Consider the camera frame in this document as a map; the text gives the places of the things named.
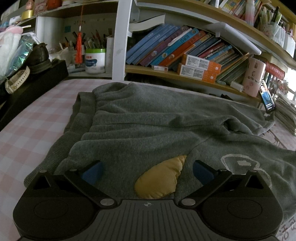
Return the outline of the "pink checkered table mat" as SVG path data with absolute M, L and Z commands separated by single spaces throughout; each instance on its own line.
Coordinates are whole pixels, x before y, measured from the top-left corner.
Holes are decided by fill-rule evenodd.
M 63 134 L 77 94 L 107 83 L 109 80 L 103 79 L 62 81 L 1 131 L 1 240 L 19 239 L 13 210 L 25 190 L 24 178 Z

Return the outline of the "white green pen can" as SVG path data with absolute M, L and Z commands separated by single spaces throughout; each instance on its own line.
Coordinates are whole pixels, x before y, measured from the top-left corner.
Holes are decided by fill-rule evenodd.
M 85 50 L 85 71 L 88 74 L 105 73 L 106 49 Z

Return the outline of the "lower orange white box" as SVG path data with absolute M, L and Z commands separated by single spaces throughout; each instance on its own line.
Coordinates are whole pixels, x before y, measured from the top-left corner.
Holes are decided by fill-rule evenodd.
M 200 80 L 203 82 L 208 82 L 208 83 L 214 83 L 217 78 L 216 73 L 212 73 L 210 71 L 202 70 L 199 68 L 186 66 L 181 63 L 178 65 L 177 73 L 180 76 L 189 77 L 189 78 L 193 78 L 193 79 Z

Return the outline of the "white wooden bookshelf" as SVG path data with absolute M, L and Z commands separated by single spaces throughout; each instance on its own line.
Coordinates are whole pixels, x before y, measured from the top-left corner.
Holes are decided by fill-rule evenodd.
M 112 73 L 99 74 L 96 78 L 110 78 L 117 82 L 123 82 L 126 77 L 132 81 L 147 79 L 154 84 L 163 81 L 165 86 L 173 84 L 179 89 L 190 89 L 204 94 L 226 94 L 235 101 L 247 104 L 256 104 L 261 101 L 260 96 L 254 98 L 229 86 L 197 81 L 171 71 L 156 71 L 148 67 L 126 65 L 127 41 L 128 36 L 131 35 L 128 31 L 130 22 L 151 16 L 153 13 L 165 13 L 167 23 L 189 24 L 198 28 L 203 28 L 207 24 L 225 22 L 259 49 L 272 54 L 283 65 L 295 69 L 295 60 L 288 52 L 268 39 L 262 32 L 241 19 L 198 1 L 79 1 L 44 11 L 19 24 L 21 26 L 32 25 L 37 39 L 46 43 L 48 48 L 54 48 L 64 40 L 64 28 L 70 18 L 80 21 L 88 16 L 105 16 L 111 18 L 114 23 L 111 25 L 97 23 L 96 27 L 99 30 L 114 28 Z

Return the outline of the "grey sweater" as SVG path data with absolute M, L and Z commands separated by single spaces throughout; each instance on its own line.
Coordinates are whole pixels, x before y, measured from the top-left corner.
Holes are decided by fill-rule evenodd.
M 273 115 L 244 104 L 141 84 L 109 83 L 80 92 L 63 135 L 24 180 L 60 175 L 102 162 L 95 186 L 116 200 L 135 198 L 136 180 L 162 161 L 186 156 L 172 197 L 201 187 L 193 163 L 243 175 L 256 170 L 272 190 L 284 220 L 295 214 L 295 152 L 261 137 Z

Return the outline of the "pink cartoon cup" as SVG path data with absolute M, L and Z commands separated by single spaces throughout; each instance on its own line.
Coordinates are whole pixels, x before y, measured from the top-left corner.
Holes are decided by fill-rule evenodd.
M 247 71 L 242 82 L 244 93 L 251 97 L 257 97 L 265 68 L 266 64 L 264 62 L 255 58 L 249 58 Z

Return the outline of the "plastic bag of clothes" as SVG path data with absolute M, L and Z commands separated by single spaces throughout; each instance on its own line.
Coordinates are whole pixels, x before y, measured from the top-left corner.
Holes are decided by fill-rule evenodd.
M 36 43 L 34 33 L 10 26 L 1 32 L 1 84 L 24 64 Z

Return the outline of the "white power adapter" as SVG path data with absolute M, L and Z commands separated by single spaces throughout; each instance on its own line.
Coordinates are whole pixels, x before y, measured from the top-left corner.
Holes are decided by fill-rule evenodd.
M 237 83 L 235 81 L 232 81 L 230 83 L 230 87 L 233 88 L 233 89 L 236 89 L 239 92 L 243 92 L 243 89 L 244 89 L 244 86 L 242 84 L 239 84 L 239 83 Z

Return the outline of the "smartphone with lit screen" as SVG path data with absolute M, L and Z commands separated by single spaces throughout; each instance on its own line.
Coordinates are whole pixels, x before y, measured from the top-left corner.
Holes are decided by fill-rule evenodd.
M 266 82 L 264 80 L 261 80 L 260 82 L 259 92 L 260 92 L 266 112 L 271 113 L 272 111 L 274 111 L 275 103 L 273 98 L 271 97 L 269 89 L 267 88 Z

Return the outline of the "upper orange white box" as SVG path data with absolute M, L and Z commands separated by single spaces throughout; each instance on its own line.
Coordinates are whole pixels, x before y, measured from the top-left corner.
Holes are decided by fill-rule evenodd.
M 222 68 L 221 64 L 206 59 L 202 59 L 196 56 L 191 56 L 188 54 L 184 54 L 182 56 L 181 64 L 193 68 L 199 68 L 202 70 L 210 71 L 215 74 L 220 74 Z

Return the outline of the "white wristwatch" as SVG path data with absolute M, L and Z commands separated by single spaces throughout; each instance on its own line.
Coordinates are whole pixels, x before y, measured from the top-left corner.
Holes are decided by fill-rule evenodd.
M 24 70 L 20 70 L 12 78 L 5 82 L 5 89 L 8 94 L 13 94 L 19 89 L 30 75 L 30 69 L 27 66 Z

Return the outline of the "stack of magazines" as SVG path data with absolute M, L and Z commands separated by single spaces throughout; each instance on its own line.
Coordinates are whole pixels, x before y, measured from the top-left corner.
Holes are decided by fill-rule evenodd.
M 277 118 L 287 127 L 295 136 L 295 102 L 289 100 L 279 89 L 275 97 Z

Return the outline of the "row of leaning books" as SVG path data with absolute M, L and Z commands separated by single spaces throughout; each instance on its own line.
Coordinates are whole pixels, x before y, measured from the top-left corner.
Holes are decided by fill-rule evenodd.
M 242 83 L 249 57 L 214 32 L 188 25 L 164 24 L 135 43 L 127 51 L 125 63 L 177 73 L 184 54 L 221 64 L 215 83 L 229 86 L 232 81 Z

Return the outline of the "orange red tassel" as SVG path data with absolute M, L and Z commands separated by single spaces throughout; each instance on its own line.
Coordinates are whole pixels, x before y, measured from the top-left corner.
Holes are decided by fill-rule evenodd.
M 82 64 L 82 16 L 83 16 L 83 6 L 81 8 L 81 15 L 80 15 L 80 21 L 79 21 L 79 31 L 78 31 L 78 37 L 76 42 L 76 56 L 75 56 L 75 63 L 76 64 Z

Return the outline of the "orange white box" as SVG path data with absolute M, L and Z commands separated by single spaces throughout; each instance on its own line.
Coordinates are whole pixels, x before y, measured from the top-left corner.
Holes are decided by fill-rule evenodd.
M 221 64 L 206 59 L 202 59 L 196 56 L 191 56 L 188 54 L 184 54 L 182 56 L 181 64 L 193 68 L 199 68 L 202 70 L 210 71 L 215 74 L 220 74 L 222 68 Z
M 208 83 L 214 83 L 217 78 L 216 73 L 212 73 L 210 71 L 202 70 L 199 68 L 186 66 L 181 63 L 178 65 L 177 73 L 180 76 L 189 77 L 189 78 L 193 78 L 193 79 L 200 80 L 203 82 L 208 82 Z

